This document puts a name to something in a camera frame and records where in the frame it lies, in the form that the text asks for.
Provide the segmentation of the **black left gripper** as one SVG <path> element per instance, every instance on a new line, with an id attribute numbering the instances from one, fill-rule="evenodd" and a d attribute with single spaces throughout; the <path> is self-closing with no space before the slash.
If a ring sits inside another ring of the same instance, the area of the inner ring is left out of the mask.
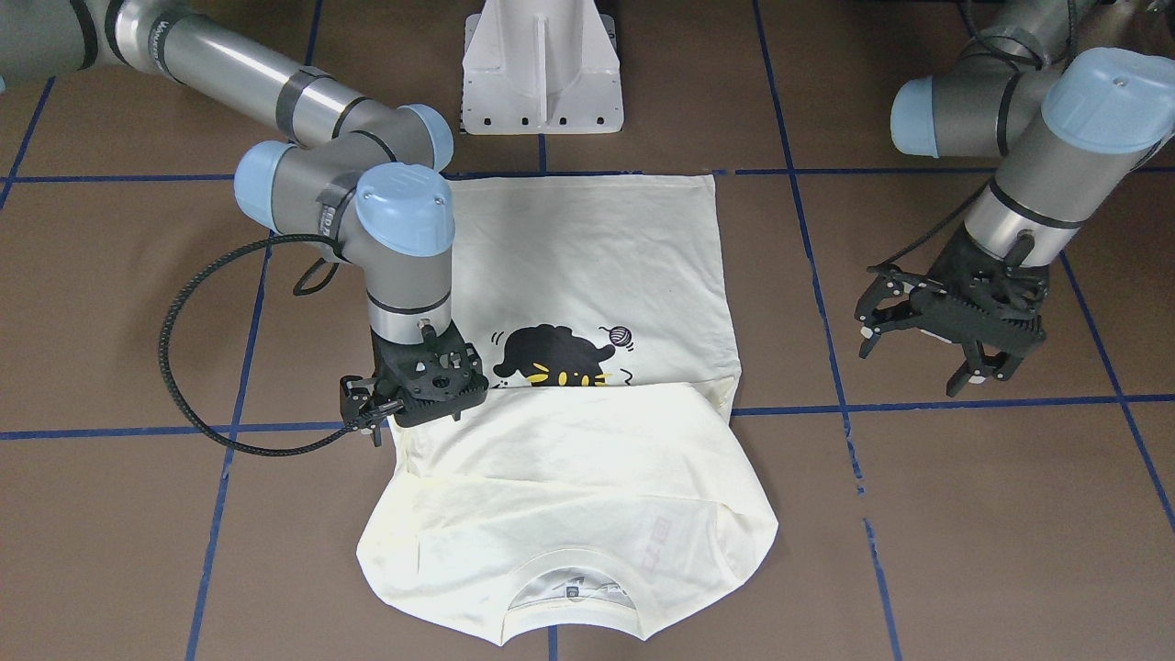
<path id="1" fill-rule="evenodd" d="M 993 375 L 1010 380 L 1025 357 L 1045 342 L 1041 309 L 1049 294 L 1049 267 L 1021 267 L 994 258 L 965 227 L 958 229 L 925 274 L 945 294 L 922 294 L 919 330 L 962 348 L 964 363 L 948 377 L 955 398 L 969 382 Z"/>

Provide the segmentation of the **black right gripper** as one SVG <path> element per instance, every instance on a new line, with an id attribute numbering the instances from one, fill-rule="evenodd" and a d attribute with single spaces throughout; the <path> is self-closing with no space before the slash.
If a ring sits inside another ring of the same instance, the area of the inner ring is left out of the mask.
<path id="1" fill-rule="evenodd" d="M 382 427 L 395 418 L 400 427 L 419 426 L 486 402 L 488 380 L 481 355 L 466 343 L 456 323 L 443 333 L 419 330 L 422 342 L 397 344 L 371 333 L 376 371 L 372 402 L 364 407 L 364 434 L 374 447 L 383 444 Z"/>

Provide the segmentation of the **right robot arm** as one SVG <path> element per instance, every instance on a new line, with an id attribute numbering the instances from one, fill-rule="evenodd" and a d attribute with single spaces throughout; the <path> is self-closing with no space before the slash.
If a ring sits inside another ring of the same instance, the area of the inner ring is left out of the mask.
<path id="1" fill-rule="evenodd" d="M 454 193 L 443 168 L 454 134 L 425 104 L 387 107 L 331 74 L 269 50 L 184 1 L 5 1 L 4 87 L 102 65 L 156 74 L 280 134 L 249 148 L 231 176 L 240 210 L 270 235 L 227 252 L 176 294 L 157 340 L 161 376 L 182 414 L 241 453 L 282 456 L 219 434 L 181 393 L 172 333 L 184 304 L 231 261 L 277 244 L 318 247 L 318 267 L 364 272 L 374 371 L 340 382 L 341 427 L 381 441 L 486 402 L 481 356 L 452 317 Z"/>

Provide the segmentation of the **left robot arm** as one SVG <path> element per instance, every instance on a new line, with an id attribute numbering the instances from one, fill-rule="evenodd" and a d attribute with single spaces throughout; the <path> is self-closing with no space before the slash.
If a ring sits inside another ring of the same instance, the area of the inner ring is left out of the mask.
<path id="1" fill-rule="evenodd" d="M 1171 58 L 1079 50 L 1092 1 L 1010 1 L 974 31 L 953 70 L 897 93 L 899 151 L 1000 164 L 947 217 L 956 230 L 926 274 L 889 256 L 857 301 L 861 357 L 915 328 L 956 344 L 946 385 L 1006 382 L 1046 339 L 1050 267 L 1104 198 L 1171 139 Z"/>

